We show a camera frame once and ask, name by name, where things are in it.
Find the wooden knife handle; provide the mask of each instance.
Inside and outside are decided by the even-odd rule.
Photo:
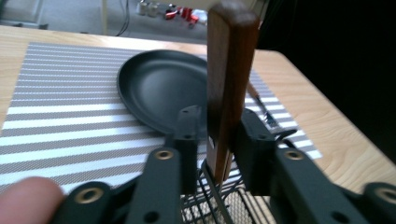
[[[259,19],[240,1],[222,1],[208,12],[206,162],[217,183],[227,179],[259,33]]]

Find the metal wire basket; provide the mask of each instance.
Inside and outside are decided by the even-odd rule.
[[[197,192],[181,197],[184,223],[275,223],[269,198],[245,191],[234,162],[229,180],[221,187],[214,185],[204,165],[198,175]]]

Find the striped placemat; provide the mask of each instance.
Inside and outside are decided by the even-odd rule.
[[[31,43],[0,136],[0,192],[32,175],[65,192],[86,181],[118,186],[139,175],[164,138],[132,116],[117,92],[120,66],[139,50]],[[252,71],[250,81],[290,140],[321,157],[285,107]],[[262,112],[247,96],[246,107]],[[205,158],[199,146],[198,164]]]

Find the cable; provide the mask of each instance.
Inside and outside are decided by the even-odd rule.
[[[125,6],[125,22],[122,25],[119,33],[116,36],[122,35],[126,29],[128,29],[129,26],[129,18],[130,18],[130,13],[129,13],[129,0],[126,0],[126,6]]]

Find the nonstick coating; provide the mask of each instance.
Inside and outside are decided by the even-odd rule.
[[[201,107],[199,136],[206,137],[206,61],[188,53],[153,50],[137,54],[120,69],[121,100],[140,121],[173,133],[178,111]]]

